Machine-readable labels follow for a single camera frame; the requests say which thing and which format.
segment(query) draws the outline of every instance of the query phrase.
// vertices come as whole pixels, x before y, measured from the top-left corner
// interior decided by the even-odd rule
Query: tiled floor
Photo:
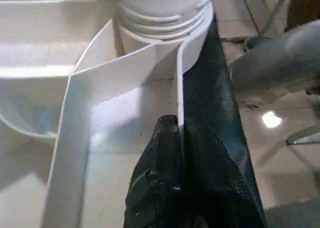
[[[246,0],[259,29],[266,23],[269,7],[278,0]],[[256,35],[255,27],[242,0],[214,0],[221,37]],[[275,37],[283,32],[286,5],[269,30]],[[227,62],[244,54],[243,45],[222,44]],[[320,123],[320,103],[304,91],[286,95],[257,110],[241,108],[240,115],[251,153],[264,208],[306,200],[320,195],[320,145],[287,146],[294,132]],[[273,111],[281,118],[275,128],[267,128],[262,116]]]

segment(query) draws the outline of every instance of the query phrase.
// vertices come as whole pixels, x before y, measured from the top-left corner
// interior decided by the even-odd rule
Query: white plastic panel
[[[92,102],[99,103],[145,82],[153,72],[155,56],[155,46],[149,45],[103,65],[76,72],[75,75],[79,75],[83,85],[90,89]]]
[[[117,24],[113,19],[110,19],[90,42],[75,66],[75,70],[78,72],[101,65],[123,54]]]
[[[133,167],[157,119],[178,114],[176,75],[150,78],[155,51],[149,45],[71,76],[43,227],[122,226]]]

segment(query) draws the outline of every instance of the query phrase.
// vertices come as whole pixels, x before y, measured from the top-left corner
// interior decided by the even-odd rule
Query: white plastic tray
[[[43,18],[45,29],[30,31],[33,50],[56,38],[65,41],[63,47],[81,46],[81,52],[60,50],[53,55],[60,63],[56,68],[48,65],[50,51],[38,59],[46,59],[44,65],[19,66],[19,61],[0,68],[5,84],[0,85],[0,95],[8,100],[0,103],[0,136],[8,137],[1,145],[0,172],[8,185],[0,189],[0,205],[5,210],[8,200],[21,199],[10,204],[10,215],[2,214],[0,226],[122,227],[130,176],[157,119],[177,115],[183,132],[183,72],[199,56],[212,5],[206,8],[210,18],[190,36],[164,43],[126,30],[113,18],[114,0],[47,1],[43,11],[36,9],[42,2],[8,4],[17,13],[23,9],[16,5],[25,5],[26,17]],[[41,13],[34,17],[33,12]],[[12,23],[12,28],[23,26]],[[63,38],[54,34],[59,30]],[[16,43],[13,53],[21,52],[24,41]],[[47,144],[54,144],[53,153]],[[47,185],[45,175],[37,174],[48,172],[51,155]],[[16,164],[29,156],[16,174]]]

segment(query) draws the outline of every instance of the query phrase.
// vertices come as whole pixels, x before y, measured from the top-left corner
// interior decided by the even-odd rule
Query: gray chair
[[[260,44],[229,65],[238,103],[255,108],[279,98],[280,90],[296,92],[319,85],[320,21],[300,26]],[[287,144],[320,143],[320,125],[288,137]]]

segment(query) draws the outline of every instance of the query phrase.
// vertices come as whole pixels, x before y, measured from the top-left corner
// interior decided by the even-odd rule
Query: black fabric
[[[160,118],[132,174],[124,227],[186,227],[199,216],[210,228],[265,227],[215,21],[183,91],[184,144],[176,118]]]
[[[210,227],[264,227],[264,212],[214,21],[183,76],[189,197]]]
[[[177,118],[161,117],[134,168],[124,228],[178,228],[183,225],[182,144]]]

